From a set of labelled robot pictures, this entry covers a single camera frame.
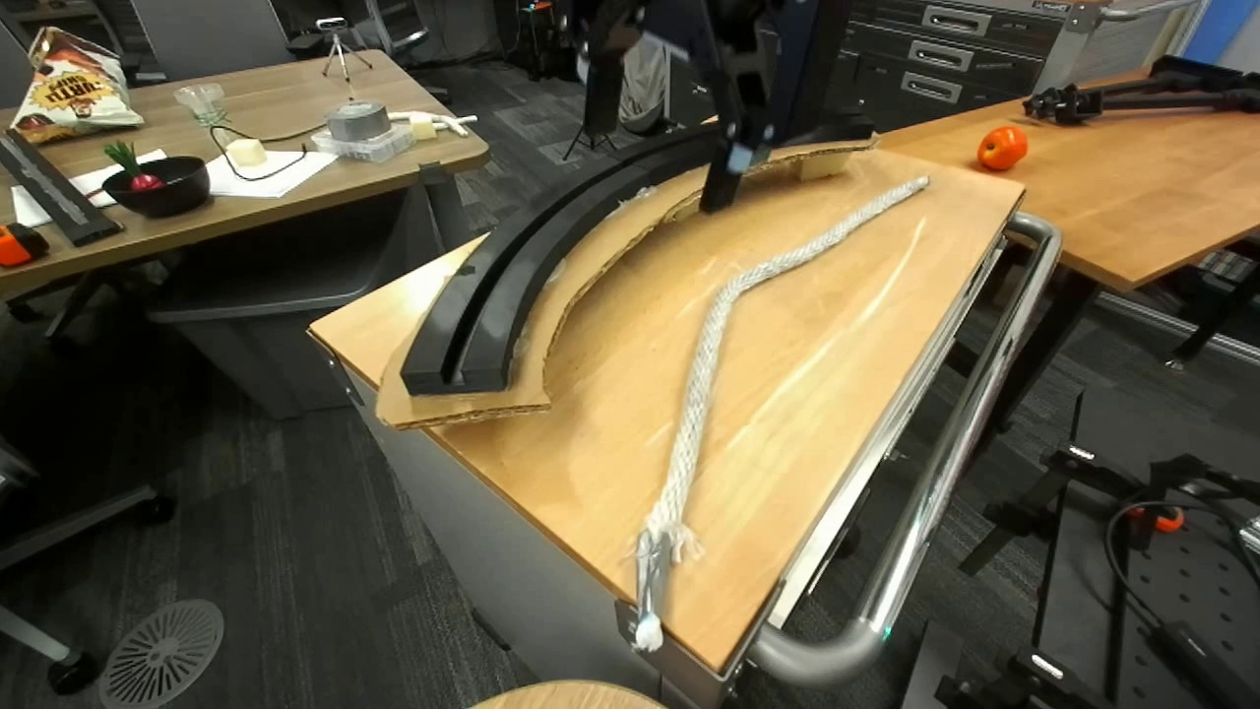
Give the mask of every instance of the desk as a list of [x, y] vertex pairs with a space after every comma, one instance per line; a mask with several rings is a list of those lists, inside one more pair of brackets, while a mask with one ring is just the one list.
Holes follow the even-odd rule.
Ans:
[[[375, 97], [391, 110], [444, 110], [421, 81], [413, 81], [391, 53], [383, 51], [362, 51], [375, 69], [356, 74], [356, 92], [362, 97]], [[324, 123], [341, 97], [339, 77], [324, 77], [324, 60], [308, 64], [277, 64], [277, 65], [256, 65], [256, 69], [231, 69], [231, 74], [203, 74], [195, 81], [222, 81], [228, 94], [228, 116], [241, 131], [251, 135], [290, 135]], [[160, 81], [160, 88], [140, 88], [134, 92], [134, 106], [144, 116], [144, 127], [122, 135], [144, 149], [164, 149], [164, 155], [195, 155], [213, 157], [213, 141], [203, 131], [189, 116], [186, 106], [173, 102], [173, 92], [182, 81]], [[108, 165], [101, 141], [118, 135], [85, 135], [72, 141], [45, 147], [46, 160], [64, 172], [85, 172]], [[290, 221], [302, 214], [324, 214], [339, 207], [350, 202], [366, 202], [379, 191], [405, 190], [425, 160], [440, 165], [467, 165], [483, 157], [483, 141], [478, 135], [440, 135], [432, 141], [421, 141], [405, 149], [395, 160], [335, 160], [299, 190], [290, 190], [278, 202], [245, 202], [245, 198], [213, 198], [203, 207], [186, 214], [186, 215], [160, 215], [144, 221], [127, 207], [109, 207], [109, 215], [122, 225], [122, 232], [94, 240], [85, 246], [67, 243], [51, 225], [45, 236], [51, 240], [46, 254], [0, 271], [0, 299], [16, 299], [24, 292], [37, 292], [45, 283], [83, 274], [94, 269], [127, 265], [127, 260], [144, 260], [156, 253], [173, 253], [186, 243], [248, 232], [258, 225]], [[12, 191], [8, 191], [8, 172], [0, 172], [0, 215], [12, 215]]]
[[[672, 571], [664, 651], [633, 652], [614, 601], [633, 597], [633, 531], [664, 480], [707, 294], [736, 269], [804, 243], [912, 172], [932, 176], [921, 198], [740, 304], [688, 502], [702, 551]], [[1013, 181], [874, 149], [820, 181], [744, 181], [717, 215], [644, 229], [644, 207], [672, 214], [702, 181], [694, 169], [623, 206], [551, 274], [530, 334], [549, 329], [549, 299], [581, 294], [549, 355], [549, 407], [383, 425], [379, 414], [405, 397], [403, 355], [467, 246], [314, 321], [483, 626], [545, 676], [664, 685], [664, 705], [717, 705], [761, 623], [785, 623], [804, 596], [946, 361], [1020, 202]], [[585, 253], [612, 253], [627, 232], [640, 240], [593, 288], [571, 283]], [[908, 508], [932, 529], [928, 508], [946, 499], [950, 480]]]
[[881, 147], [970, 165], [979, 135], [1001, 123], [1026, 131], [1030, 155], [1009, 176], [1026, 185], [1026, 214], [1063, 229], [1066, 269], [1054, 306], [1009, 383], [1001, 407], [1009, 411], [1097, 288], [1151, 288], [1260, 225], [1260, 123], [1240, 110], [1139, 110], [1054, 127], [1025, 123], [1020, 102], [1001, 102], [892, 131]]

